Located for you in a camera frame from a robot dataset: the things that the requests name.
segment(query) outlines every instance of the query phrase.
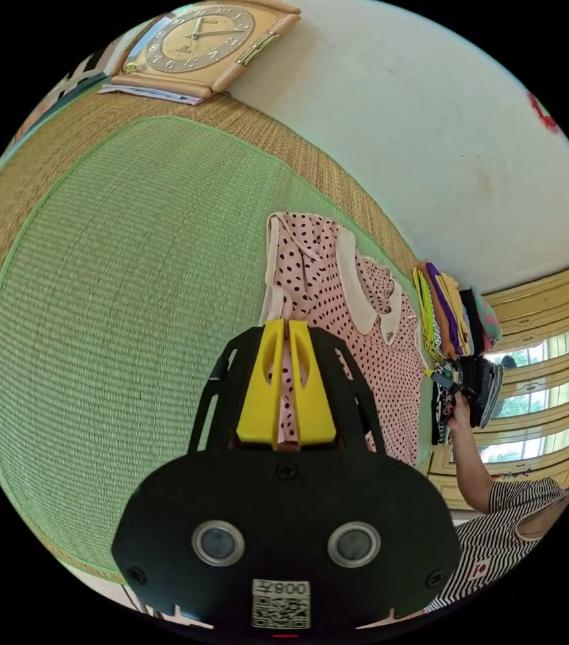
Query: clock hand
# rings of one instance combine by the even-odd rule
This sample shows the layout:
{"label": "clock hand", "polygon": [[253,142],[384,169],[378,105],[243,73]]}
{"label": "clock hand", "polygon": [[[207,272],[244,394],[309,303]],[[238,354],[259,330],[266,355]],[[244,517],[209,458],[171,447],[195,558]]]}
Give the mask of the clock hand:
{"label": "clock hand", "polygon": [[190,50],[194,53],[195,52],[195,41],[199,38],[200,36],[200,29],[202,28],[202,23],[204,22],[204,17],[201,16],[199,20],[197,20],[197,24],[195,25],[195,30],[190,34]]}
{"label": "clock hand", "polygon": [[245,31],[245,29],[231,29],[225,32],[202,32],[201,34],[198,34],[197,37],[201,38],[202,36],[223,36],[224,34],[239,34]]}

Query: polka dot fabric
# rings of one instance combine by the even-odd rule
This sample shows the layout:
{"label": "polka dot fabric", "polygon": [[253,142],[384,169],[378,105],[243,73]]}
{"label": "polka dot fabric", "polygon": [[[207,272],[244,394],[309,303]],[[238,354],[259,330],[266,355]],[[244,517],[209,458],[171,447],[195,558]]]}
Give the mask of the polka dot fabric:
{"label": "polka dot fabric", "polygon": [[[347,343],[374,394],[386,453],[415,465],[424,363],[418,342],[419,320],[407,295],[402,294],[399,300],[400,319],[389,343],[383,338],[378,319],[369,333],[360,333],[351,319],[339,275],[339,225],[314,214],[278,213],[271,217],[277,217],[281,225],[277,227],[277,258],[270,278],[274,289],[283,290],[283,305],[281,312],[271,312],[269,318],[305,320],[310,327],[326,329]],[[369,305],[378,315],[390,313],[390,296],[400,289],[391,271],[358,252],[355,262]],[[287,344],[279,420],[281,442],[298,440],[291,376]],[[367,442],[375,450],[371,437]]]}

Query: hand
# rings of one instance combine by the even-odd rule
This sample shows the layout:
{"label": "hand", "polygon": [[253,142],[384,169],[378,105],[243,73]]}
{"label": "hand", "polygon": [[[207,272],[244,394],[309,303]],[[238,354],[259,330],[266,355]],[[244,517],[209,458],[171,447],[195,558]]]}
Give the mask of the hand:
{"label": "hand", "polygon": [[470,425],[470,403],[461,392],[457,392],[454,395],[454,415],[448,419],[447,426],[453,432],[459,432],[461,430],[472,431],[472,426]]}

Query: pink polka dot dress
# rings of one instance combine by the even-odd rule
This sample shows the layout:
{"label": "pink polka dot dress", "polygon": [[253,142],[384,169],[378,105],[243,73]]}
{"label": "pink polka dot dress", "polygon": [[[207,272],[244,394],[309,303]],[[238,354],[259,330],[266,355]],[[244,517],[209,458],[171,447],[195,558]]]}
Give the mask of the pink polka dot dress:
{"label": "pink polka dot dress", "polygon": [[[309,213],[271,215],[267,246],[261,322],[305,320],[342,338],[374,394],[386,453],[414,466],[426,365],[419,318],[389,268],[360,255],[351,231]],[[288,343],[282,370],[279,442],[296,442]]]}

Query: striped shirt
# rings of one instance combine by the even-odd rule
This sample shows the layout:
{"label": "striped shirt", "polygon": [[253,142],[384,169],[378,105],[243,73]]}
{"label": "striped shirt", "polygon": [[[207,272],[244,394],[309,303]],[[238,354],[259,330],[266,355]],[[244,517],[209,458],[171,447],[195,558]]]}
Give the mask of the striped shirt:
{"label": "striped shirt", "polygon": [[445,607],[506,574],[539,542],[520,537],[519,522],[565,496],[548,477],[493,482],[488,514],[457,526],[462,551],[459,565],[426,610]]}

